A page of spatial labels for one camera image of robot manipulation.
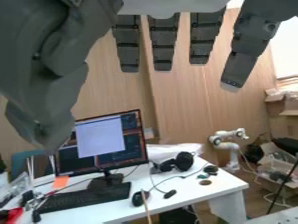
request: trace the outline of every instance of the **wire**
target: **wire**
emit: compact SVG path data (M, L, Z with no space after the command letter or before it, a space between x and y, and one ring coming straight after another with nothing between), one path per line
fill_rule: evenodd
M197 171L194 171L194 172L190 173L189 175L183 176L182 178L185 179L185 178L193 176L195 173L201 172L202 169L203 169L207 165L208 165L208 162L206 162L206 163L203 164L203 166L202 166Z
M194 223L193 223L193 224L197 224L197 223L202 224L202 221L201 221L198 215L197 215L194 212L189 211L187 207L185 207L185 211L186 211L187 213L193 214L193 215L195 216L195 218L197 218L197 219L194 220Z
M123 178L127 177L127 176L137 170L138 166L135 166L135 167L133 168L133 170L123 176Z
M179 176L173 176L173 177L166 178L165 180L162 180L161 182L158 182L158 183L150 188L149 192L150 192L150 191L151 191L159 184L165 183L167 180L171 180L171 179L174 179L174 178L186 179L187 177L193 176L195 173L198 173L198 172L202 171L202 169L206 167L207 164L208 164L208 162L206 162L206 163L203 164L203 166L202 166L195 172L190 173L190 174L186 175L186 176L179 175Z
M150 177L150 181L151 181L151 185L153 185L153 189L155 188L157 191L159 191L162 194L165 194L166 192L162 191L154 184L154 181L153 181L153 178L151 178L151 172L150 172L150 167L149 167L149 164L147 164L147 168L149 168L149 177Z
M246 173L250 173L250 174L254 174L254 175L255 175L255 177L254 177L254 183L258 184L258 185L260 185L260 183L258 182L258 173L256 173L255 170L251 168L251 166L250 166L250 164L248 164L248 160L247 160L247 158L246 158L243 152L240 151L240 149L239 149L238 151L239 151L239 154L240 154L242 158L244 159L244 163L246 163L246 166L248 167L250 171L246 170L240 165L239 165L239 167L240 167L240 169L242 169Z
M57 194L59 191L65 190L65 189L69 188L69 187L73 187L74 185L77 185L77 184L79 184L79 183L83 183L85 181L91 180L91 179L94 179L94 177L87 178L87 179L85 179L85 180L82 180L82 181L78 181L77 183L70 184L69 186L66 186L66 187L63 187L63 188L61 188L61 189L58 189L58 190L55 190L55 191L52 191L52 192L49 192L48 194L45 194L44 198L41 198L40 203L34 206L34 209L33 209L33 210L36 210L36 209L38 208L38 206L41 205L41 203L44 202L45 199L48 199L50 196L53 196L54 194Z
M150 188L150 190L149 190L149 192L159 185L159 184L162 184L163 182L166 182L167 180L171 180L171 179L174 179L174 178L181 178L181 179L183 179L183 176L174 176L174 177L169 177L169 178L166 178L165 180L162 180L161 182L158 182L151 188Z
M292 172L294 172L296 166L298 166L298 159L296 159L296 161L295 161L295 164L294 164L292 167L291 167L291 170L290 170L290 172L288 172L286 178L284 178L283 181L282 181L282 184L280 184L280 186L279 186L279 188L278 188L276 194L275 194L275 196L274 196L274 199L272 199L272 202L271 202L271 205L270 205L270 207L268 207L268 209L267 209L267 213L266 213L266 214L268 214L268 213L271 212L271 210L272 210L272 207L274 207L276 198L278 198L278 196L279 196L279 194L280 194L282 188L283 188L283 186L284 186L287 180L290 179L290 176L291 176L291 174L292 174Z
M272 195L274 195L274 193L266 194L263 196L263 200L267 201L268 203L272 203L272 201L267 198L267 197L270 197ZM282 203L275 202L275 205L278 205L280 207L291 208L291 206L288 204L286 204L286 200L284 199L282 199Z

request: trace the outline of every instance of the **white desk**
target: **white desk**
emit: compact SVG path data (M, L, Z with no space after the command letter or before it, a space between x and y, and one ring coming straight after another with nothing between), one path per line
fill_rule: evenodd
M204 164L206 161L197 157L194 159L194 165L187 172L181 173L178 171L171 171L169 173L155 174L153 175L154 183L157 184L170 176L186 176L197 171ZM127 174L131 169L133 167L119 169L118 172ZM163 199L163 195L155 189L150 192L150 197L147 199L150 214L158 214L207 200L214 215L224 219L230 224L243 223L246 220L246 212L242 190L248 188L247 183L219 169L218 175L210 177L211 185L201 186L197 179L198 174L199 173L194 174L186 179L174 178L158 186L158 188L166 192L173 189L177 190L177 194L171 198ZM73 177L69 179L69 184L95 176L98 176L98 174ZM149 190L151 188L147 165L141 165L133 174L125 178L125 181L131 181L129 199L42 214L41 223L119 224L121 222L145 217L143 206L134 207L131 205L131 195L141 189ZM89 181L65 189L65 192L83 189L87 183ZM50 185L40 187L37 190L46 193L52 191ZM5 209L13 208L14 205L16 199L9 202ZM25 212L17 223L32 223L30 213L30 211Z

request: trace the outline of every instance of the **keyboard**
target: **keyboard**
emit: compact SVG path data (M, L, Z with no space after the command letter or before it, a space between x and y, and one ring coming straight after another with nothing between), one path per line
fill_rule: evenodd
M106 187L98 191L81 190L75 192L54 194L49 196L37 211L40 214L44 214L65 209L127 199L130 185L130 182L126 182L111 187Z

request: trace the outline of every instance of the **monitor screen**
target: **monitor screen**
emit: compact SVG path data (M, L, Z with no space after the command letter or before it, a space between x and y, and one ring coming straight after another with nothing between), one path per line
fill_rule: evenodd
M75 121L55 153L57 176L74 176L147 163L139 110Z

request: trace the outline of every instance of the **table leg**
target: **table leg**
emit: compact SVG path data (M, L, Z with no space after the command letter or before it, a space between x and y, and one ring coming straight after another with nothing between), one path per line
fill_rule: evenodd
M242 224L246 221L243 193L223 195L208 200L211 213L230 224Z

